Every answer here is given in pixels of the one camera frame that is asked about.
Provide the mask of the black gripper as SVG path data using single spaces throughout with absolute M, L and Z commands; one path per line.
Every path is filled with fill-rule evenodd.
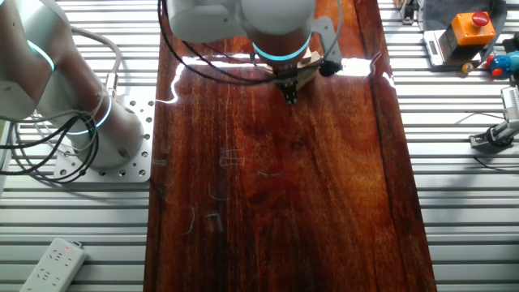
M 298 79 L 297 70 L 277 71 L 274 74 L 273 83 L 281 89 L 286 102 L 295 104 L 298 100 Z

